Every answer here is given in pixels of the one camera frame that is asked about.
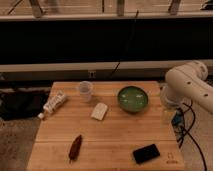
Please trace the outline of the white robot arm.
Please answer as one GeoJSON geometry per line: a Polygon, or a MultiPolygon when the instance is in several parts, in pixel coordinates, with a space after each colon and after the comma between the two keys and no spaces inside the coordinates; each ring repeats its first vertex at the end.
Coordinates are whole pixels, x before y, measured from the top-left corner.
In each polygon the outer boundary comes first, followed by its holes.
{"type": "Polygon", "coordinates": [[[169,69],[165,74],[166,85],[160,94],[162,104],[176,109],[186,97],[213,114],[213,87],[205,82],[207,76],[208,68],[201,61],[169,69]]]}

